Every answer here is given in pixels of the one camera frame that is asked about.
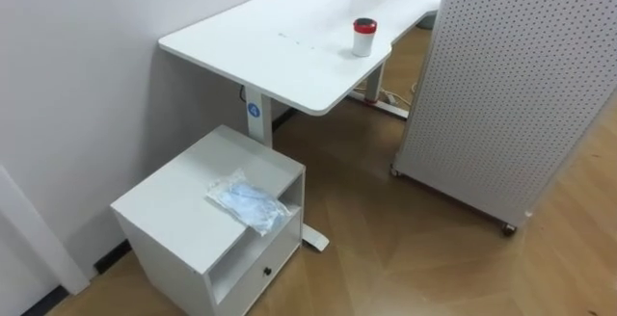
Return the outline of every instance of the desk foot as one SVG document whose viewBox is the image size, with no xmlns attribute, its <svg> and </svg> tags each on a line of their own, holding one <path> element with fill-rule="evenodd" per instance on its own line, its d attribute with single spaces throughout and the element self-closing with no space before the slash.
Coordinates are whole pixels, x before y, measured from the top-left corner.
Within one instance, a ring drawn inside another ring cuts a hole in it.
<svg viewBox="0 0 617 316">
<path fill-rule="evenodd" d="M 347 94 L 348 97 L 352 98 L 352 99 L 356 99 L 359 100 L 361 102 L 366 102 L 366 100 L 364 99 L 364 95 L 358 93 L 358 92 L 349 92 L 349 94 Z M 383 101 L 379 100 L 374 104 L 370 104 L 371 108 L 375 108 L 378 110 L 381 110 L 383 112 L 386 112 L 388 114 L 393 115 L 394 117 L 398 118 L 398 119 L 407 119 L 407 116 L 409 115 L 409 111 L 404 110 L 404 109 L 400 109 L 397 108 L 393 105 L 389 105 L 388 103 L 384 103 Z"/>
<path fill-rule="evenodd" d="M 302 224 L 302 240 L 318 249 L 320 252 L 322 252 L 328 244 L 330 244 L 330 240 L 328 240 L 325 235 L 316 231 L 308 224 Z"/>
</svg>

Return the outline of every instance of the standing desk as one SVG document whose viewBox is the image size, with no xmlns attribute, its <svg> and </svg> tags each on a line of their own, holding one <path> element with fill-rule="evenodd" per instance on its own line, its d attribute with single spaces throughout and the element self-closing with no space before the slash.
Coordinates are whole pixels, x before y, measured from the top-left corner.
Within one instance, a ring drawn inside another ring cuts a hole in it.
<svg viewBox="0 0 617 316">
<path fill-rule="evenodd" d="M 353 97 L 374 103 L 391 45 L 440 2 L 250 0 L 167 35 L 159 45 L 244 86 L 249 135 L 272 146 L 271 98 L 322 116 L 366 79 L 364 97 Z M 372 53 L 364 58 L 351 54 L 352 23 L 361 16 L 378 23 Z M 305 225 L 305 240 L 308 233 L 316 232 Z M 327 242 L 317 234 L 313 239 Z"/>
</svg>

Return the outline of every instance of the white pegboard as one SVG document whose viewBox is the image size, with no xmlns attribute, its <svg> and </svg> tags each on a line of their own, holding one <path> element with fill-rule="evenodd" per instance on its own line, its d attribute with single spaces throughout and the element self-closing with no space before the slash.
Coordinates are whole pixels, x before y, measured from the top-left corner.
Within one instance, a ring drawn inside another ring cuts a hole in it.
<svg viewBox="0 0 617 316">
<path fill-rule="evenodd" d="M 617 86 L 617 0 L 443 0 L 394 167 L 513 225 Z"/>
</svg>

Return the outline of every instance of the desk leg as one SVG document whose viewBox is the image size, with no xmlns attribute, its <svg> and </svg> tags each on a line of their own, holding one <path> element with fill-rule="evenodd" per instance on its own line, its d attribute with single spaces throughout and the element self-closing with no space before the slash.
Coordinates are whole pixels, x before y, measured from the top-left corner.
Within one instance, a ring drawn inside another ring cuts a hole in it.
<svg viewBox="0 0 617 316">
<path fill-rule="evenodd" d="M 366 78 L 366 91 L 364 92 L 364 101 L 367 103 L 377 103 L 379 100 L 379 91 L 382 88 L 382 78 L 384 77 L 384 64 L 380 64 Z"/>
<path fill-rule="evenodd" d="M 272 110 L 270 97 L 255 90 L 245 88 L 247 98 L 247 118 L 249 121 L 249 137 L 272 147 Z M 323 251 L 330 241 L 325 235 L 307 224 L 302 225 L 302 240 L 319 251 Z"/>
<path fill-rule="evenodd" d="M 270 97 L 249 88 L 245 88 L 245 94 L 247 98 L 249 137 L 268 147 L 272 147 Z"/>
</svg>

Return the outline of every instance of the open shelf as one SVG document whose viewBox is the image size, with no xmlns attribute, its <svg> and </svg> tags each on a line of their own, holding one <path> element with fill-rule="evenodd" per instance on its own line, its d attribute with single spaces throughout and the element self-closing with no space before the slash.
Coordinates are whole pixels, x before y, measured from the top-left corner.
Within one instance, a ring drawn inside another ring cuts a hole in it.
<svg viewBox="0 0 617 316">
<path fill-rule="evenodd" d="M 216 303 L 223 301 L 231 288 L 253 266 L 283 228 L 294 220 L 300 221 L 301 208 L 289 203 L 286 206 L 291 212 L 291 216 L 284 218 L 284 221 L 263 237 L 251 228 L 247 228 L 233 248 L 209 272 Z"/>
</svg>

